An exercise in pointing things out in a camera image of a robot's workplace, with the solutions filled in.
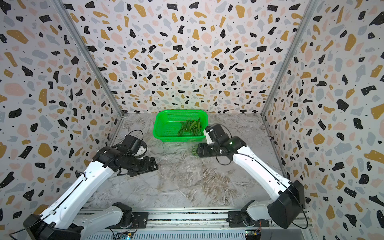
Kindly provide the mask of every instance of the gray marble surface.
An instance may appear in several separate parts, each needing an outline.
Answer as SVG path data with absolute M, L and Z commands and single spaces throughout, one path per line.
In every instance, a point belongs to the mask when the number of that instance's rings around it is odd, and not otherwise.
M 208 114 L 209 123 L 225 124 L 242 138 L 264 162 L 281 174 L 259 114 Z M 131 207 L 243 207 L 250 200 L 269 199 L 265 190 L 235 163 L 219 165 L 214 157 L 198 158 L 196 142 L 163 143 L 153 137 L 156 113 L 130 113 L 115 143 L 132 130 L 141 129 L 148 145 L 146 156 L 155 157 L 159 169 L 135 177 L 112 175 L 90 198 L 90 207 L 107 208 L 115 202 Z M 141 138 L 140 132 L 132 135 Z M 226 157 L 219 161 L 227 163 Z

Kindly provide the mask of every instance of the terrazzo wallpaper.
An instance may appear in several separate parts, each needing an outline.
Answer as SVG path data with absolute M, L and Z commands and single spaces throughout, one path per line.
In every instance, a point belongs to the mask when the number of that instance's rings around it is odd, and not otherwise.
M 304 0 L 64 0 L 124 112 L 259 112 Z
M 118 115 L 51 2 L 0 8 L 0 238 L 10 239 L 76 180 Z
M 383 23 L 383 1 L 319 1 L 267 109 L 319 239 L 384 239 Z

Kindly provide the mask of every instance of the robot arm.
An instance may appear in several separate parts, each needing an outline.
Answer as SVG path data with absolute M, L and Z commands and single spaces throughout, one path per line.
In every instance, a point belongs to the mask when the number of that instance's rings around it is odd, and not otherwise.
M 136 176 L 158 169 L 153 157 L 143 157 L 145 142 L 127 135 L 122 144 L 103 147 L 93 157 L 84 174 L 41 215 L 31 214 L 24 227 L 34 240 L 79 240 L 112 225 L 127 227 L 132 222 L 131 208 L 120 202 L 98 214 L 76 218 L 77 213 L 96 189 L 114 172 L 126 169 L 129 176 Z
M 199 157 L 227 156 L 244 168 L 271 197 L 264 202 L 252 202 L 247 207 L 247 216 L 252 220 L 272 219 L 282 228 L 288 228 L 302 212 L 304 187 L 299 181 L 291 183 L 265 164 L 239 137 L 229 138 L 220 124 L 206 127 L 207 143 L 200 143 L 196 153 Z

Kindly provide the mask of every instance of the black cable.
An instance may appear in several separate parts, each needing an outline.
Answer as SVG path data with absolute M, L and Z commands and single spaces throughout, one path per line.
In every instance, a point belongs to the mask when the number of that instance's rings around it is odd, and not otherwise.
M 135 222 L 135 220 L 137 221 L 137 228 L 136 228 L 136 230 L 135 230 L 135 232 L 134 232 L 134 233 L 136 233 L 136 232 L 137 232 L 137 230 L 139 229 L 139 220 L 137 220 L 137 219 L 134 219 L 134 220 L 133 220 L 133 222 Z
M 260 164 L 269 174 L 271 174 L 276 180 L 277 180 L 277 182 L 279 183 L 279 184 L 281 184 L 281 185 L 283 185 L 291 194 L 292 194 L 292 196 L 295 198 L 295 200 L 296 200 L 296 202 L 299 204 L 299 206 L 300 206 L 300 208 L 301 208 L 301 211 L 302 211 L 302 213 L 304 214 L 304 217 L 305 217 L 305 220 L 306 220 L 306 222 L 307 222 L 307 224 L 306 224 L 306 226 L 305 227 L 300 227 L 300 226 L 298 226 L 298 225 L 296 225 L 296 224 L 294 224 L 294 223 L 292 223 L 293 225 L 295 225 L 296 227 L 298 227 L 298 228 L 301 228 L 301 229 L 307 229 L 308 228 L 308 218 L 307 218 L 307 216 L 305 215 L 305 212 L 304 212 L 304 209 L 303 209 L 303 207 L 301 206 L 301 204 L 300 204 L 300 202 L 299 202 L 299 200 L 296 198 L 296 196 L 293 194 L 293 192 L 291 192 L 291 190 L 289 190 L 283 183 L 281 183 L 280 182 L 280 180 L 279 179 L 277 179 L 276 177 L 275 177 L 275 175 L 273 175 L 270 171 L 268 171 L 268 169 L 266 169 L 261 163 L 259 163 L 259 161 L 257 161 L 255 158 L 253 158 L 253 157 L 251 157 L 251 156 L 249 156 L 249 155 L 246 155 L 246 154 L 243 154 L 243 153 L 235 153 L 235 154 L 240 154 L 240 155 L 244 155 L 244 156 L 246 156 L 246 157 L 249 157 L 249 158 L 251 158 L 252 159 L 252 161 L 255 161 L 255 162 L 257 162 L 258 164 Z
M 55 207 L 55 209 L 53 209 L 53 211 L 55 211 L 56 209 L 58 209 L 59 207 L 60 207 L 60 205 L 65 201 L 65 200 L 67 200 L 67 198 L 76 190 L 76 188 L 81 184 L 83 182 L 83 180 L 81 180 L 81 182 L 79 182 L 79 184 L 72 190 L 72 192 L 70 193 L 70 194 L 68 194 L 68 196 L 57 206 L 57 207 Z M 16 231 L 16 232 L 13 232 L 13 233 L 10 233 L 9 234 L 9 236 L 13 239 L 13 240 L 17 240 L 16 238 L 14 238 L 13 236 L 11 236 L 12 234 L 15 234 L 15 233 L 18 233 L 18 232 L 21 232 L 21 231 L 23 231 L 23 230 L 26 230 L 26 229 L 28 229 L 28 228 L 30 228 L 30 227 L 32 227 L 33 225 L 35 225 L 35 224 L 38 224 L 39 222 L 41 222 L 41 221 L 43 221 L 44 219 L 46 219 L 48 216 L 50 216 L 50 214 L 48 214 L 47 216 L 45 216 L 43 219 L 41 219 L 40 221 L 38 221 L 38 222 L 35 222 L 34 224 L 32 224 L 32 225 L 30 225 L 29 227 L 26 227 L 26 228 L 23 228 L 23 229 L 21 229 L 21 230 L 18 230 L 18 231 Z
M 225 129 L 229 132 L 229 135 L 231 135 L 231 138 L 232 138 L 232 133 L 231 133 L 231 131 L 229 131 L 229 129 L 228 129 L 226 126 L 224 126 L 224 125 L 222 125 L 222 124 L 220 124 L 220 123 L 215 123 L 215 124 L 213 124 L 212 126 L 215 126 L 215 125 L 220 125 L 220 126 L 222 126 L 222 127 L 225 127 Z
M 85 173 L 83 173 L 83 172 L 80 172 L 80 171 L 76 171 L 76 175 L 77 175 L 77 173 L 81 173 L 81 174 L 83 174 L 84 175 L 84 177 L 86 177 L 85 176 Z
M 220 162 L 218 161 L 217 156 L 216 156 L 216 161 L 217 161 L 220 165 L 223 165 L 223 166 L 227 166 L 227 165 L 231 164 L 231 162 L 232 162 L 232 160 L 229 160 L 229 163 L 228 163 L 228 164 L 222 164 L 222 163 L 220 163 Z
M 135 225 L 134 221 L 135 219 L 132 221 L 132 226 L 127 231 L 122 232 L 122 234 L 129 232 L 133 228 L 133 226 Z
M 143 140 L 143 139 L 144 139 L 144 133 L 143 133 L 143 131 L 141 131 L 140 129 L 133 130 L 133 131 L 129 132 L 128 135 L 131 134 L 131 133 L 133 133 L 133 132 L 136 132 L 136 131 L 140 131 L 140 132 L 141 132 L 141 135 L 143 135 L 143 137 L 141 138 L 141 140 Z
M 116 240 L 116 237 L 115 237 L 115 233 L 112 231 L 112 229 L 108 228 L 109 230 L 111 230 L 112 234 L 113 234 L 113 239 Z
M 273 233 L 273 223 L 272 223 L 272 220 L 271 220 L 271 236 L 269 237 L 269 240 L 272 239 L 272 233 Z
M 117 147 L 119 144 L 121 144 L 123 141 L 124 141 L 124 139 L 121 140 L 120 142 L 116 143 L 115 145 L 113 145 L 111 148 L 116 148 L 116 147 Z
M 9 236 L 13 239 L 13 240 L 17 240 L 17 238 L 13 237 L 12 235 L 15 234 L 15 233 L 18 233 L 18 232 L 21 232 L 21 231 L 24 231 L 24 230 L 27 230 L 28 228 L 31 228 L 33 227 L 34 225 L 40 223 L 41 221 L 43 221 L 44 219 L 46 219 L 47 217 L 49 217 L 50 214 L 48 214 L 47 216 L 45 216 L 44 218 L 40 219 L 39 221 L 35 222 L 34 224 L 30 225 L 29 227 L 26 227 L 26 228 L 23 228 L 21 230 L 18 230 L 16 232 L 13 232 L 13 233 L 10 233 Z
M 147 147 L 147 144 L 144 142 L 144 141 L 141 141 L 141 147 L 143 147 L 145 149 L 144 153 L 140 154 L 140 155 L 132 155 L 132 154 L 129 154 L 127 153 L 127 155 L 129 156 L 132 156 L 134 158 L 142 158 L 144 157 L 144 155 L 147 153 L 148 151 L 148 147 Z

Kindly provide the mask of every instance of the green basket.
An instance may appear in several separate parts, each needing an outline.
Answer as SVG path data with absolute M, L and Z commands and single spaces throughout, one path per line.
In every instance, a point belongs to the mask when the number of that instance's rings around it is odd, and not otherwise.
M 162 142 L 197 142 L 203 141 L 205 136 L 193 137 L 192 133 L 184 132 L 182 137 L 177 136 L 181 129 L 181 123 L 187 119 L 198 120 L 200 118 L 202 130 L 208 126 L 208 115 L 198 109 L 165 110 L 157 114 L 153 136 Z

